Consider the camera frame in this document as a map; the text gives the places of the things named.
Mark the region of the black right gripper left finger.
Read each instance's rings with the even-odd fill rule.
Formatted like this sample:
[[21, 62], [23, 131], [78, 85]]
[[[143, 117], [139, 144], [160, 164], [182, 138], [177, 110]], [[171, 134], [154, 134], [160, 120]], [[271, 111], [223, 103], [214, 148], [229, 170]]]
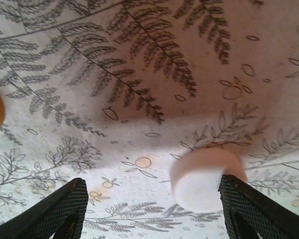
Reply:
[[86, 181], [74, 178], [0, 225], [0, 239], [80, 239], [87, 205]]

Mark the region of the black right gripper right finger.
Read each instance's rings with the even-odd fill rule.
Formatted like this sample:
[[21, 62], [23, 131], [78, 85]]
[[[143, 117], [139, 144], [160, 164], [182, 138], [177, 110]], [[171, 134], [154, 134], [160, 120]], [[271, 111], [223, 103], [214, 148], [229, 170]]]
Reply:
[[220, 186], [229, 239], [299, 239], [299, 216], [234, 175]]

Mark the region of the wide white bottle cap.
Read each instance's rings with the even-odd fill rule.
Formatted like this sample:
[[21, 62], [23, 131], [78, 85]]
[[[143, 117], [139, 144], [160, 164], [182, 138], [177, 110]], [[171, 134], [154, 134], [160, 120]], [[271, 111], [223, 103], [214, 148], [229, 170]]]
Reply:
[[218, 191], [223, 175], [246, 182], [240, 159], [221, 148], [200, 148], [185, 154], [170, 170], [171, 193], [182, 208], [195, 213], [222, 209]]

